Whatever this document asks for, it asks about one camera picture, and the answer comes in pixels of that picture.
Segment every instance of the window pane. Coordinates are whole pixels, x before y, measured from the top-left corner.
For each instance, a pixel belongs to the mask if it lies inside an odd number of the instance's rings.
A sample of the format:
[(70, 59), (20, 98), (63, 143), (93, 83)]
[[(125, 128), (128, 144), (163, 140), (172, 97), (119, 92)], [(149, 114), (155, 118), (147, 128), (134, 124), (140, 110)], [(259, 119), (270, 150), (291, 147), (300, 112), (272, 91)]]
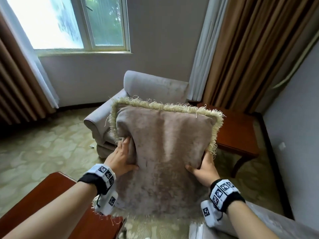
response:
[(70, 0), (8, 0), (34, 49), (82, 49)]
[(123, 46), (120, 0), (86, 0), (95, 45)]

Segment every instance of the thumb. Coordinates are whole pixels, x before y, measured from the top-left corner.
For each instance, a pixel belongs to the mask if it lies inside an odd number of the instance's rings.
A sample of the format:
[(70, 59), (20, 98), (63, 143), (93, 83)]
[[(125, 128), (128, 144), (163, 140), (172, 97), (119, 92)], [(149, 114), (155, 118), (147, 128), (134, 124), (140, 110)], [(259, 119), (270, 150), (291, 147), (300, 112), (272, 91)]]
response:
[(133, 165), (133, 164), (128, 164), (125, 166), (125, 170), (126, 172), (129, 172), (131, 170), (138, 170), (139, 167), (137, 165)]
[(185, 165), (185, 168), (190, 172), (190, 173), (192, 173), (192, 174), (194, 174), (194, 175), (196, 175), (197, 174), (197, 170), (198, 169), (195, 169), (195, 168), (193, 168), (191, 165)]

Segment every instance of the hand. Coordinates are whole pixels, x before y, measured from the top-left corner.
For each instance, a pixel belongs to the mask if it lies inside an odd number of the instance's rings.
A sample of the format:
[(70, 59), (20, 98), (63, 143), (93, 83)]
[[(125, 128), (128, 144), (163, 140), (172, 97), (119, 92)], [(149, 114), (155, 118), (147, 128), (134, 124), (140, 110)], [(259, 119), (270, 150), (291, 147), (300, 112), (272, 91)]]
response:
[(115, 151), (112, 152), (104, 162), (105, 165), (113, 170), (117, 178), (131, 170), (139, 169), (137, 165), (126, 164), (129, 143), (130, 137), (127, 137), (123, 142), (119, 141)]
[(220, 179), (214, 165), (213, 155), (209, 151), (205, 152), (200, 169), (195, 169), (190, 165), (185, 165), (185, 168), (194, 174), (197, 180), (206, 187), (210, 187), (214, 181)]

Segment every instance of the white sheer curtain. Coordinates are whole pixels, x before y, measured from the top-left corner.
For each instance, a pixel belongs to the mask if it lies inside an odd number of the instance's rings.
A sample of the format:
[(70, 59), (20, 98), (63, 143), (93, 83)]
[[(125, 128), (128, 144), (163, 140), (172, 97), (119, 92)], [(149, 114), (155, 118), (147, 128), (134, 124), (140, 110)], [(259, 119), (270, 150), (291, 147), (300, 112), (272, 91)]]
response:
[(201, 101), (228, 0), (209, 0), (189, 79), (187, 99)]
[(38, 80), (38, 83), (50, 102), (50, 105), (53, 108), (59, 108), (59, 97), (51, 85), (48, 75), (46, 74), (37, 54), (35, 53), (35, 50), (33, 49), (28, 37), (26, 36), (26, 33), (24, 32), (20, 22), (18, 21), (18, 18), (14, 14), (7, 0), (0, 0), (0, 12), (6, 19), (11, 32), (17, 40), (23, 55), (28, 61), (35, 77)]

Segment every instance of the patterned carpet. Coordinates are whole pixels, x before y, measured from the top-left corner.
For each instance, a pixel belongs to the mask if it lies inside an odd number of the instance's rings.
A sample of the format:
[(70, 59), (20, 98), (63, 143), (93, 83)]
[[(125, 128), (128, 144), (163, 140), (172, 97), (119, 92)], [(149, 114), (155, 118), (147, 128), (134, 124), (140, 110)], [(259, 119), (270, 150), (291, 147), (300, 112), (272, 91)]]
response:
[[(0, 140), (0, 216), (10, 210), (50, 173), (61, 171), (78, 179), (100, 163), (96, 143), (83, 119), (95, 108), (58, 112), (52, 117), (13, 132)], [(254, 124), (261, 154), (247, 162), (235, 179), (230, 171), (238, 156), (218, 150), (215, 165), (243, 197), (257, 205), (283, 214), (274, 176), (258, 122)], [(135, 221), (128, 218), (127, 238), (188, 238), (189, 225), (165, 221)]]

